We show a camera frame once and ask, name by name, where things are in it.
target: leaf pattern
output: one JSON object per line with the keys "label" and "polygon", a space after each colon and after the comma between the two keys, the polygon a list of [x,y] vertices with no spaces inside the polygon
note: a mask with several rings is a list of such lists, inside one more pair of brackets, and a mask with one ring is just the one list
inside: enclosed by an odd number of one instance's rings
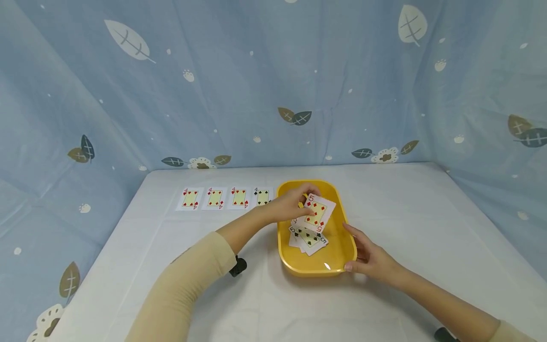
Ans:
{"label": "leaf pattern", "polygon": [[278,107],[277,111],[279,112],[279,115],[281,115],[281,118],[285,120],[288,123],[293,122],[294,112],[290,109],[286,109],[283,107]]}
{"label": "leaf pattern", "polygon": [[59,282],[59,294],[63,298],[70,298],[80,287],[80,270],[75,262],[66,268]]}
{"label": "leaf pattern", "polygon": [[91,141],[89,141],[88,137],[82,135],[82,142],[80,148],[82,149],[82,153],[86,156],[88,159],[95,158],[95,149],[93,149],[93,145],[91,144]]}
{"label": "leaf pattern", "polygon": [[427,32],[427,20],[424,14],[412,5],[404,5],[399,16],[399,38],[404,43],[414,43]]}
{"label": "leaf pattern", "polygon": [[167,158],[163,158],[161,162],[174,167],[181,167],[184,165],[184,161],[181,158],[177,158],[175,156],[168,156]]}
{"label": "leaf pattern", "polygon": [[217,165],[226,165],[232,160],[231,155],[218,155],[214,157],[213,162]]}
{"label": "leaf pattern", "polygon": [[310,121],[310,119],[311,119],[311,112],[300,112],[300,113],[294,114],[291,122],[293,123],[293,125],[302,126],[306,124],[308,121]]}
{"label": "leaf pattern", "polygon": [[420,142],[419,140],[412,140],[412,141],[408,142],[401,149],[401,154],[409,154],[416,147],[416,145],[418,145],[419,142]]}
{"label": "leaf pattern", "polygon": [[520,141],[526,147],[541,147],[547,144],[547,129],[529,129],[519,136],[518,141]]}
{"label": "leaf pattern", "polygon": [[77,161],[78,163],[88,162],[88,158],[85,156],[85,154],[82,152],[82,149],[79,147],[74,147],[73,149],[68,151],[67,155],[73,160]]}
{"label": "leaf pattern", "polygon": [[521,118],[518,115],[511,114],[507,120],[507,127],[509,132],[514,136],[519,138],[521,134],[525,131],[532,128],[532,124],[528,122],[525,118]]}
{"label": "leaf pattern", "polygon": [[356,158],[365,159],[373,154],[373,150],[371,150],[370,148],[359,148],[353,151],[351,154],[353,154],[353,156]]}
{"label": "leaf pattern", "polygon": [[149,60],[150,49],[142,37],[130,27],[114,20],[105,20],[108,32],[125,53],[138,60]]}

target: black object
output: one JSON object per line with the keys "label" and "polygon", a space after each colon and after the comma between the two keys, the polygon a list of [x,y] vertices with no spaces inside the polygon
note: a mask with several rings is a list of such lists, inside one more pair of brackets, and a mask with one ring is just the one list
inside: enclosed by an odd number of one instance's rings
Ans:
{"label": "black object", "polygon": [[459,340],[452,337],[452,334],[445,327],[439,328],[433,335],[433,338],[437,342],[459,342]]}
{"label": "black object", "polygon": [[245,259],[236,256],[236,265],[230,270],[232,277],[237,277],[239,273],[242,273],[247,269],[247,262]]}

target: left hand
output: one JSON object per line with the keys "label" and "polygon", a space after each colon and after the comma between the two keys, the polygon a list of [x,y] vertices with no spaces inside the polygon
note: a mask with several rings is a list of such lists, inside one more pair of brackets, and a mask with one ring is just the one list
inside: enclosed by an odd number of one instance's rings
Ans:
{"label": "left hand", "polygon": [[298,206],[299,202],[306,200],[304,194],[321,196],[319,189],[311,183],[304,183],[296,189],[291,189],[262,207],[269,222],[288,221],[304,215],[313,215],[311,208]]}

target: playing card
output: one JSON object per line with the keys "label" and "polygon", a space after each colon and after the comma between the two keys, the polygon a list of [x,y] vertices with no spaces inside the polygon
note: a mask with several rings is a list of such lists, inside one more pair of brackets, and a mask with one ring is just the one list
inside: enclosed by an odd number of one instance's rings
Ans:
{"label": "playing card", "polygon": [[336,203],[317,195],[309,194],[307,200],[304,202],[304,206],[312,208],[314,215],[299,217],[296,220],[296,225],[321,233],[333,214]]}
{"label": "playing card", "polygon": [[202,210],[222,210],[226,202],[226,188],[209,187],[201,204]]}
{"label": "playing card", "polygon": [[232,187],[228,192],[226,206],[230,210],[245,210],[251,206],[251,189],[245,187]]}
{"label": "playing card", "polygon": [[289,227],[289,230],[290,230],[289,246],[300,249],[300,253],[305,253],[304,249],[300,247],[300,243],[298,242],[298,238],[297,238],[298,234],[296,233],[296,229],[291,226]]}
{"label": "playing card", "polygon": [[274,199],[274,189],[271,187],[256,187],[253,189],[251,205],[253,207],[268,204]]}
{"label": "playing card", "polygon": [[329,240],[327,240],[322,233],[316,233],[315,231],[302,227],[296,227],[294,235],[298,239],[300,248],[303,249],[308,256],[319,251],[329,243]]}
{"label": "playing card", "polygon": [[201,196],[203,194],[203,188],[184,188],[182,190],[181,199],[178,201],[176,211],[194,211],[197,210]]}

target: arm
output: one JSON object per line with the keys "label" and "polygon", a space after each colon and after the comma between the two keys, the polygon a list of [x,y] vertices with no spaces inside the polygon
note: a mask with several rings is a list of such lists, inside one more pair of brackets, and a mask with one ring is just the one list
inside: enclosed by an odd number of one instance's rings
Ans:
{"label": "arm", "polygon": [[[358,251],[357,260],[346,263],[346,271],[365,274],[403,291],[463,342],[494,342],[500,341],[499,338],[517,341],[508,339],[505,333],[500,334],[498,319],[404,268],[362,231],[345,223],[344,227],[355,237]],[[518,341],[532,341],[506,323],[502,323],[502,327],[514,333],[511,336],[520,338]]]}
{"label": "arm", "polygon": [[207,287],[235,266],[235,255],[254,234],[270,223],[311,212],[298,207],[303,193],[319,195],[311,184],[292,189],[208,234],[176,258],[148,293],[126,342],[186,341],[194,303]]}

